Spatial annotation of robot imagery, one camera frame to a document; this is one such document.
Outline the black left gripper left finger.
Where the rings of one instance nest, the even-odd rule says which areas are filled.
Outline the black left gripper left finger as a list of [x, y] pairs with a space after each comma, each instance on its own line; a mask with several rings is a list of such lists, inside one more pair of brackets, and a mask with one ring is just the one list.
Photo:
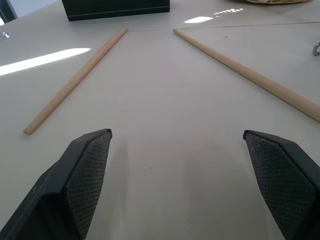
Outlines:
[[86, 240], [104, 183], [111, 129], [74, 139], [32, 186], [0, 240]]

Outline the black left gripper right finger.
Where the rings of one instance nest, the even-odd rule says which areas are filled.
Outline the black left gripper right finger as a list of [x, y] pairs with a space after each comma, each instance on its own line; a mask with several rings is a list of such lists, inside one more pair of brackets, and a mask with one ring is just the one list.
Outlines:
[[245, 130], [260, 193], [285, 240], [320, 240], [320, 166], [295, 142]]

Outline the black box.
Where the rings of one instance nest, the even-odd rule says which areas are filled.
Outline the black box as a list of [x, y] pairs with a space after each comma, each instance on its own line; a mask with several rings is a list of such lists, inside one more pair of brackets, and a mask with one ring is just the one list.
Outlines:
[[61, 0], [70, 22], [167, 13], [170, 0]]

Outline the light wooden chopstick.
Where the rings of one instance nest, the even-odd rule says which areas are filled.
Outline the light wooden chopstick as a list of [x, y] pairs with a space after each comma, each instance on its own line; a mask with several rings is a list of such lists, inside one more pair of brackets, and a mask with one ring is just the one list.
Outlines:
[[34, 117], [34, 119], [24, 128], [23, 133], [25, 135], [33, 134], [127, 32], [128, 27], [125, 26], [111, 37], [109, 41], [97, 51], [97, 53], [66, 83], [56, 96]]
[[283, 102], [297, 109], [298, 111], [308, 116], [309, 118], [313, 119], [314, 121], [320, 123], [320, 106], [319, 105], [302, 97], [301, 95], [286, 88], [285, 86], [271, 80], [270, 78], [252, 70], [251, 68], [239, 63], [238, 61], [208, 47], [202, 42], [183, 33], [179, 29], [174, 29], [173, 32], [177, 36], [187, 41], [194, 47], [198, 48], [205, 54], [209, 55], [210, 57], [214, 58], [221, 64], [230, 68], [234, 72], [240, 74], [241, 76], [251, 81], [252, 83], [258, 85], [260, 88], [271, 93], [278, 99], [282, 100]]

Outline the woven wicker basket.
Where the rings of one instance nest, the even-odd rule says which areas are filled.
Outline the woven wicker basket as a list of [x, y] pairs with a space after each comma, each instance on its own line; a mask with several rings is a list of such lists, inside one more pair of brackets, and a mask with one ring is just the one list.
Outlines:
[[260, 5], [291, 5], [310, 2], [312, 0], [238, 0]]

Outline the dark chair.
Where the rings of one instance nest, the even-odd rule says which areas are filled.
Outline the dark chair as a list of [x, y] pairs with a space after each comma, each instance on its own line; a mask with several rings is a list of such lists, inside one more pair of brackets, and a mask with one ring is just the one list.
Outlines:
[[10, 0], [0, 0], [0, 18], [3, 20], [4, 24], [18, 18]]

